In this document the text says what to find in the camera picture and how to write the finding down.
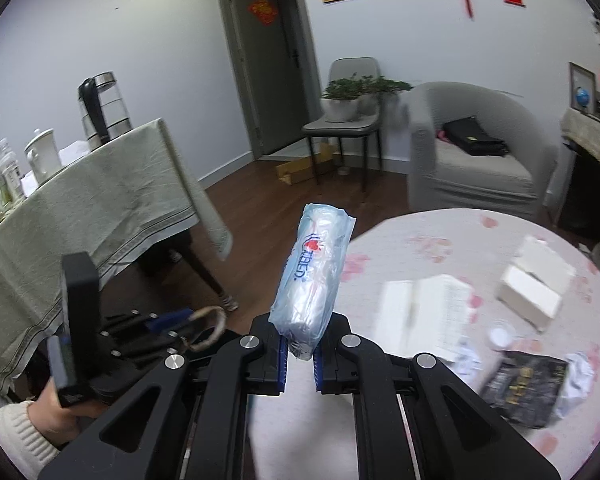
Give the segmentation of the white knit sleeve forearm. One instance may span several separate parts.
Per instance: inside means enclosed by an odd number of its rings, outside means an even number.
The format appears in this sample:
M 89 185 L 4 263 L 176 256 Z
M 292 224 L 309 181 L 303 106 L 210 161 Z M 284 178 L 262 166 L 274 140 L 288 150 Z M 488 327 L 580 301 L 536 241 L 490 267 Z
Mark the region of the white knit sleeve forearm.
M 0 408 L 0 479 L 36 479 L 59 455 L 32 424 L 32 401 L 8 404 Z

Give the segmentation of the person's left hand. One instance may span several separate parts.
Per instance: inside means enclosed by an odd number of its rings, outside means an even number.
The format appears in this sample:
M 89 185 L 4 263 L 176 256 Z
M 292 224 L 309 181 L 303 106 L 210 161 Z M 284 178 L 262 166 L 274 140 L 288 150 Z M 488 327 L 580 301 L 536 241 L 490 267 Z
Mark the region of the person's left hand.
M 80 434 L 81 418 L 95 419 L 107 410 L 108 405 L 99 401 L 63 408 L 53 378 L 48 380 L 40 396 L 27 408 L 33 427 L 56 448 L 61 448 Z

